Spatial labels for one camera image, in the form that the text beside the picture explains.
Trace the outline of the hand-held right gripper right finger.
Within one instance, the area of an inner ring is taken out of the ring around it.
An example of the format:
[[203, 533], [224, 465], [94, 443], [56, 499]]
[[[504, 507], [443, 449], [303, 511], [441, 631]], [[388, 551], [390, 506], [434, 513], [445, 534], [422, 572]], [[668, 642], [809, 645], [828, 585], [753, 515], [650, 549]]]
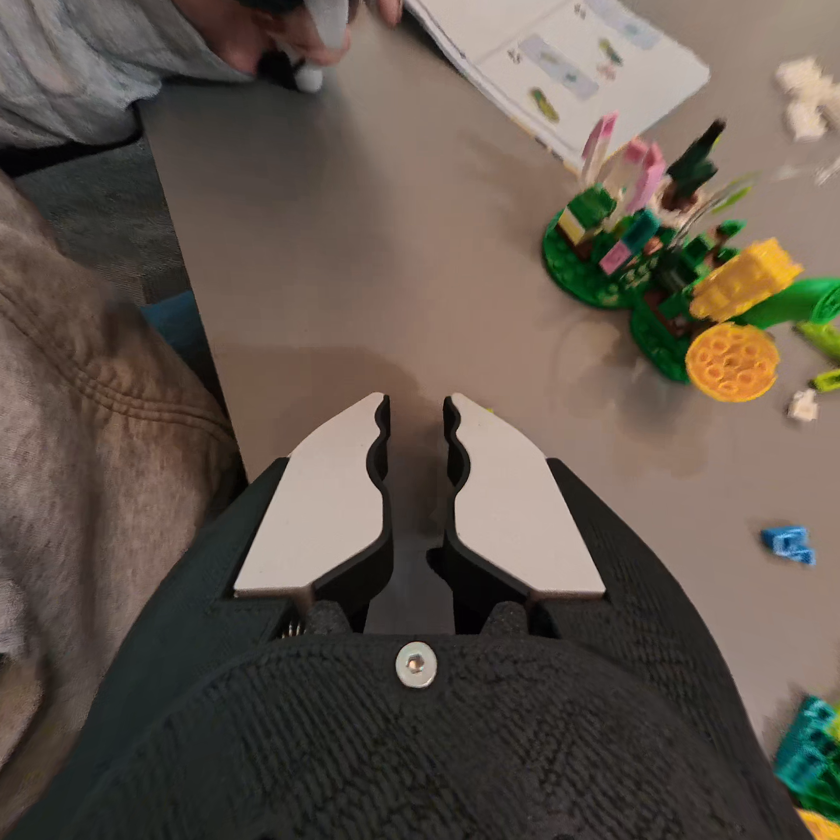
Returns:
[[600, 599], [606, 586], [543, 451], [466, 395], [444, 401], [446, 571], [471, 601]]

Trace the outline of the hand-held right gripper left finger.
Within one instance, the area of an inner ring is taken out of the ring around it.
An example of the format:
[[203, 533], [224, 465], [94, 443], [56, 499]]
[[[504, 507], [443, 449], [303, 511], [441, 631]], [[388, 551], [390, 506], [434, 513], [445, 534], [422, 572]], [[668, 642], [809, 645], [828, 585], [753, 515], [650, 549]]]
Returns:
[[385, 394], [373, 392], [313, 430], [291, 451], [234, 582], [238, 598], [315, 599], [385, 531], [381, 479], [369, 454], [384, 442]]

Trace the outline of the green lego garden model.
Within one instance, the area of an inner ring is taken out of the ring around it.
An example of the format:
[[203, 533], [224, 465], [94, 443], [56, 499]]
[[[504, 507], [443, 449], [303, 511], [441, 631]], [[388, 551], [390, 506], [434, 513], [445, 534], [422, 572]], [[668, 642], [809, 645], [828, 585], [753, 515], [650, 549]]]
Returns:
[[706, 190], [726, 120], [668, 163], [657, 143], [640, 138], [607, 159], [617, 116], [595, 124], [579, 190], [543, 235], [549, 278], [587, 306], [628, 312], [633, 341], [666, 379], [720, 403], [762, 397], [781, 362], [770, 329], [799, 321], [838, 328], [838, 279], [802, 279], [777, 238], [735, 246], [741, 219], [707, 223], [755, 184], [747, 175]]

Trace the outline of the person's left forearm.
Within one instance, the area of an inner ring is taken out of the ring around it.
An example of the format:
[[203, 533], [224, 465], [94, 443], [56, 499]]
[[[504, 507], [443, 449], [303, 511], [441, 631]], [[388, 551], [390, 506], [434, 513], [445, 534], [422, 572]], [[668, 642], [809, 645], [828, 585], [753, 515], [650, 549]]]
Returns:
[[2, 1], [2, 150], [126, 140], [171, 77], [246, 82], [169, 1]]

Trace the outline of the blue lego piece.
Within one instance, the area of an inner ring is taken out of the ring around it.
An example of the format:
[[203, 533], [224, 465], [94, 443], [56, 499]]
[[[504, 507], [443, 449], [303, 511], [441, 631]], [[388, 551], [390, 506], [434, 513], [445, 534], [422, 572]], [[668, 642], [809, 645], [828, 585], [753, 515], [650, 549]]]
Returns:
[[765, 528], [760, 532], [764, 547], [774, 556], [805, 566], [816, 565], [810, 533], [803, 526]]

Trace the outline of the person's left hand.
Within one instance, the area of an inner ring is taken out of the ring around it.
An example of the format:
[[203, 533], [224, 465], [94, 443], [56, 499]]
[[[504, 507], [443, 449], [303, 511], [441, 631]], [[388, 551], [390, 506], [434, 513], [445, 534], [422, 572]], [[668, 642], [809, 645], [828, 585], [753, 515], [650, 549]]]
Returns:
[[255, 75], [264, 54], [274, 48], [316, 66], [336, 64], [350, 47], [350, 25], [340, 46], [329, 47], [302, 1], [174, 1], [173, 5], [225, 64]]

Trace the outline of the blue seat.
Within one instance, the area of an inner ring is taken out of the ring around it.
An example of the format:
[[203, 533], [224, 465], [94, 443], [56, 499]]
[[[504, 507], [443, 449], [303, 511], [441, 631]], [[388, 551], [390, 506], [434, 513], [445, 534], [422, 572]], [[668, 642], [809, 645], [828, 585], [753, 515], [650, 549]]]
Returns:
[[196, 374], [206, 389], [221, 393], [214, 359], [192, 290], [141, 307], [143, 317]]

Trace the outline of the instruction booklet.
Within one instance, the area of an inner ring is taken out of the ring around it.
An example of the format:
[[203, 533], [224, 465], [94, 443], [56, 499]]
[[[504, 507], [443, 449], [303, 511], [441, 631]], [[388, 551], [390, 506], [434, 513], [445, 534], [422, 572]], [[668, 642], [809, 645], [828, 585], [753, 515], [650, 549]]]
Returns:
[[614, 1], [406, 1], [460, 75], [575, 169], [617, 112], [608, 151], [709, 81], [691, 50]]

